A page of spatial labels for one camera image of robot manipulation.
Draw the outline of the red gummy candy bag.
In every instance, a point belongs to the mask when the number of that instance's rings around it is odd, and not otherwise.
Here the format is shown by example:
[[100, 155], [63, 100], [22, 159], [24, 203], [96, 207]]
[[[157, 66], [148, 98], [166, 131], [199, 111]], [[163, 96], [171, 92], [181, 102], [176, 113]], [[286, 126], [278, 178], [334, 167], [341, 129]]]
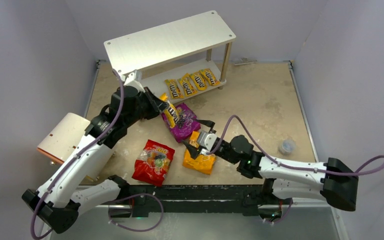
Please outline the red gummy candy bag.
[[148, 139], [134, 163], [134, 180], [161, 187], [174, 159], [175, 150]]

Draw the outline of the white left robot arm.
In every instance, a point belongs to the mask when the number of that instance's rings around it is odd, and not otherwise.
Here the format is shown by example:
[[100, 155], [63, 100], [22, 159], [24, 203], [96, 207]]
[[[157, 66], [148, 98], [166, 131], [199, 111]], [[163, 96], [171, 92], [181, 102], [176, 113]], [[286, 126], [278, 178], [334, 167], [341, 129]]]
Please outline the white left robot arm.
[[40, 218], [49, 232], [61, 234], [80, 215], [96, 206], [130, 199], [146, 200], [148, 193], [132, 194], [127, 181], [117, 175], [84, 190], [77, 188], [90, 171], [101, 170], [129, 127], [142, 119], [157, 117], [168, 107], [166, 101], [147, 87], [143, 90], [119, 87], [110, 103], [91, 120], [77, 147], [54, 175], [38, 189], [27, 189], [23, 193], [22, 200], [33, 211], [31, 222]]

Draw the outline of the orange gummy candy bag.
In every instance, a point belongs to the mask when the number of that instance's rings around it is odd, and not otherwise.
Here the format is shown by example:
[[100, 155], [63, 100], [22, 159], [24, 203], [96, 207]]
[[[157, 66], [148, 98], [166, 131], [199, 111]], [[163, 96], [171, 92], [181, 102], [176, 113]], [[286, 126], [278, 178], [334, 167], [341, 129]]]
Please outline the orange gummy candy bag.
[[210, 175], [213, 170], [213, 166], [216, 162], [216, 155], [202, 155], [200, 154], [197, 158], [193, 159], [188, 151], [185, 150], [183, 155], [182, 165], [188, 169], [196, 170], [200, 173]]

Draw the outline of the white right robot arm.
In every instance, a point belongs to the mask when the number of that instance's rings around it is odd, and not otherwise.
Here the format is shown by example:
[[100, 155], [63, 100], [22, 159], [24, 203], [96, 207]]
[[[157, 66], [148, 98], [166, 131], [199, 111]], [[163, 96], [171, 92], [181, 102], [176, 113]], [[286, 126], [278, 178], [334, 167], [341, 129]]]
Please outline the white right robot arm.
[[359, 178], [341, 160], [330, 157], [326, 162], [301, 162], [273, 157], [254, 150], [244, 135], [225, 141], [216, 135], [213, 121], [199, 119], [198, 123], [209, 131], [202, 130], [195, 145], [182, 141], [191, 158], [215, 155], [236, 164], [242, 176], [267, 180], [269, 194], [280, 200], [315, 199], [339, 210], [356, 210]]

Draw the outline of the white two-tier shelf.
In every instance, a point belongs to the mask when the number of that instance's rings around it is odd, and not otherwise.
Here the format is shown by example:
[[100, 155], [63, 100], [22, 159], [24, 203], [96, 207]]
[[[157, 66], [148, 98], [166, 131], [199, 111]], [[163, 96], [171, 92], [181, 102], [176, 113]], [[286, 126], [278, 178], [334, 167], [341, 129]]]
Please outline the white two-tier shelf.
[[145, 71], [201, 52], [206, 57], [180, 67], [142, 78], [142, 86], [153, 94], [168, 94], [165, 80], [180, 79], [186, 73], [211, 69], [220, 80], [222, 89], [227, 83], [226, 73], [232, 43], [236, 35], [215, 11], [207, 11], [173, 22], [141, 30], [104, 42], [113, 69], [120, 75]]

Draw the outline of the white cylindrical lamp shade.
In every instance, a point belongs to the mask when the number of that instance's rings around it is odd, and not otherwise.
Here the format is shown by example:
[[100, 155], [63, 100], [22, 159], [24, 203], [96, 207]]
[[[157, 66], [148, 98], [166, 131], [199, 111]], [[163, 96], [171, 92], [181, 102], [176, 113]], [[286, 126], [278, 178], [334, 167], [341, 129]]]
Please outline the white cylindrical lamp shade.
[[[81, 143], [81, 138], [85, 136], [85, 129], [90, 121], [86, 118], [69, 112], [53, 128], [53, 130], [37, 146], [37, 150], [51, 159], [53, 164], [62, 165], [71, 159], [71, 154], [78, 149], [84, 148], [92, 139], [89, 137], [85, 143]], [[86, 171], [85, 182], [91, 184], [99, 181], [99, 173], [110, 159], [113, 150], [101, 145], [97, 153], [97, 161]]]

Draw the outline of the yellow M&M candy bag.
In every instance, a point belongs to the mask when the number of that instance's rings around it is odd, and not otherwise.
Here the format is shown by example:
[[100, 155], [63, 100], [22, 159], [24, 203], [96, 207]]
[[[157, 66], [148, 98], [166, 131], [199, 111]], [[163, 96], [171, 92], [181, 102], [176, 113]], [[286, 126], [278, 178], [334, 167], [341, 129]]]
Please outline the yellow M&M candy bag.
[[199, 91], [205, 91], [207, 89], [207, 84], [205, 83], [205, 79], [201, 75], [199, 71], [194, 72], [189, 75], [191, 80], [196, 86], [196, 89]]

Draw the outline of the small clear plastic cup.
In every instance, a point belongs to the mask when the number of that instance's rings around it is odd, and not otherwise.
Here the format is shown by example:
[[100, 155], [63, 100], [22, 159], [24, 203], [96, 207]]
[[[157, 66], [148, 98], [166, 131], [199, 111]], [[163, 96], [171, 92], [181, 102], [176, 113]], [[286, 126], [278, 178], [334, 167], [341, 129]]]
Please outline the small clear plastic cup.
[[294, 153], [294, 151], [296, 150], [297, 148], [297, 145], [296, 145], [296, 142], [291, 139], [291, 138], [288, 138], [288, 139], [284, 139], [278, 146], [278, 151], [284, 155], [284, 156], [289, 156], [291, 155], [292, 153]]

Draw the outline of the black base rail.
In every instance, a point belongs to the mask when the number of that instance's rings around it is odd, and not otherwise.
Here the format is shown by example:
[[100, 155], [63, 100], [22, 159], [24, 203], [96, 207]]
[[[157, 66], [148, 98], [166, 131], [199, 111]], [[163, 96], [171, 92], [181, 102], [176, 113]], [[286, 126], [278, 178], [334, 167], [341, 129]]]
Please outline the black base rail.
[[246, 217], [278, 218], [281, 207], [290, 199], [273, 194], [274, 180], [262, 184], [222, 185], [153, 185], [125, 184], [109, 205], [132, 207], [132, 216], [148, 217], [150, 213], [241, 214]]

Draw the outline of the grey bracket at wall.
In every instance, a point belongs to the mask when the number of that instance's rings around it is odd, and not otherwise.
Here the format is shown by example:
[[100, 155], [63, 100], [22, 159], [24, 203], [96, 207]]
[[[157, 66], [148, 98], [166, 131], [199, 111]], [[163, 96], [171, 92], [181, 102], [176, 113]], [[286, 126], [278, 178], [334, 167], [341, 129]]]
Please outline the grey bracket at wall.
[[248, 65], [248, 64], [255, 64], [258, 61], [256, 59], [250, 59], [250, 58], [241, 58], [238, 61], [235, 61], [233, 64], [235, 66], [241, 66], [241, 65]]

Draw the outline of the purple gummy candy bag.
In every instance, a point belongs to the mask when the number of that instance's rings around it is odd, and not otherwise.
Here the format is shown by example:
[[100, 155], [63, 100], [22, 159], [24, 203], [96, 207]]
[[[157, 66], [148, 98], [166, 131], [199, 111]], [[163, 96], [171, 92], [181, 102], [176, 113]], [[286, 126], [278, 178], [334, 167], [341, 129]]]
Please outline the purple gummy candy bag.
[[193, 132], [197, 132], [201, 126], [196, 121], [197, 115], [185, 103], [178, 104], [176, 110], [179, 118], [176, 126], [173, 128], [170, 127], [170, 121], [165, 113], [162, 113], [161, 117], [174, 139], [181, 143], [189, 138]]

